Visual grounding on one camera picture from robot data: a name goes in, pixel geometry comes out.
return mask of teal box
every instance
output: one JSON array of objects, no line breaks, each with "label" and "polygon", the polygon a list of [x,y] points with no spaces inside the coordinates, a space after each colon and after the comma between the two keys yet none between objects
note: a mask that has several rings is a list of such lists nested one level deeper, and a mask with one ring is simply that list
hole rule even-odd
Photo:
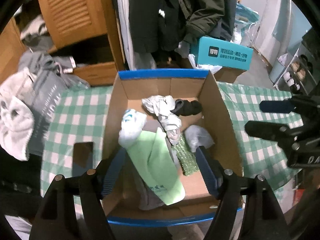
[{"label": "teal box", "polygon": [[200,65],[218,65],[248,70],[253,49],[211,37],[201,37],[191,45],[191,54]]}]

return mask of metal screw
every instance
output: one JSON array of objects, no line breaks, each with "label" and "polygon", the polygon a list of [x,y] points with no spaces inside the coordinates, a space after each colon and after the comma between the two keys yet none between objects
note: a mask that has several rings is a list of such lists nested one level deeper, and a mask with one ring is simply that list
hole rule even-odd
[{"label": "metal screw", "polygon": [[281,126],[279,130],[280,130],[280,132],[285,132],[287,130],[287,128],[285,126]]},{"label": "metal screw", "polygon": [[93,175],[96,173],[96,170],[95,169],[90,169],[90,170],[87,170],[87,174],[88,175]]},{"label": "metal screw", "polygon": [[266,178],[263,175],[261,175],[261,174],[258,175],[258,180],[264,181],[265,179]]},{"label": "metal screw", "polygon": [[58,174],[57,176],[54,177],[56,181],[62,180],[63,176],[61,174]]},{"label": "metal screw", "polygon": [[226,169],[226,170],[224,170],[224,173],[226,175],[232,175],[233,171],[231,169]]},{"label": "metal screw", "polygon": [[297,151],[297,150],[299,150],[299,148],[300,148],[300,144],[299,143],[292,144],[292,149],[293,150]]}]

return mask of tablecloth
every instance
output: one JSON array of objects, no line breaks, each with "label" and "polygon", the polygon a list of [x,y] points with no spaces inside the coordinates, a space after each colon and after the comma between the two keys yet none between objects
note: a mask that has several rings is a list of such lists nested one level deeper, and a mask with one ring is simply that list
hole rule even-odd
[{"label": "tablecloth", "polygon": [[276,142],[248,137],[244,125],[249,120],[286,123],[290,128],[303,125],[299,114],[263,113],[263,100],[283,100],[292,95],[287,91],[249,87],[218,82],[219,90],[229,111],[240,150],[245,177],[263,174],[273,190],[285,185],[298,172],[288,168],[286,157]]},{"label": "tablecloth", "polygon": [[[248,120],[302,125],[298,114],[262,113],[262,100],[283,100],[289,92],[243,85],[218,83],[220,93],[229,111],[243,161],[244,176],[263,174],[273,189],[283,186],[297,170],[286,166],[283,151],[275,142],[249,138],[244,132]],[[57,174],[72,176],[72,153],[75,142],[94,142],[93,160],[96,167],[102,156],[102,143],[112,87],[81,91],[66,90],[61,95],[47,134],[41,169],[41,195],[47,191]],[[76,211],[81,212],[80,199],[75,197]]]}]

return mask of black logo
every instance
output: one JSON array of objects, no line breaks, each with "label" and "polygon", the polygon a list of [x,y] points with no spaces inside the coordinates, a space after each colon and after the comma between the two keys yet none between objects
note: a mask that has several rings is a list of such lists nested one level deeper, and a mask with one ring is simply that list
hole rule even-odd
[{"label": "black logo", "polygon": [[219,54],[219,48],[217,48],[217,47],[212,47],[212,46],[209,47],[209,54],[208,54],[208,56],[210,56],[210,57],[217,57],[218,54]]}]

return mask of black smartphone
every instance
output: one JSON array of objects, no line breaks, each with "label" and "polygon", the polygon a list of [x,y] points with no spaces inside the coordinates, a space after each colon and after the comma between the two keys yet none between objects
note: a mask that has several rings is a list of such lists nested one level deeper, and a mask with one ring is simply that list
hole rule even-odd
[{"label": "black smartphone", "polygon": [[79,142],[73,146],[72,177],[81,176],[93,168],[93,142]]}]

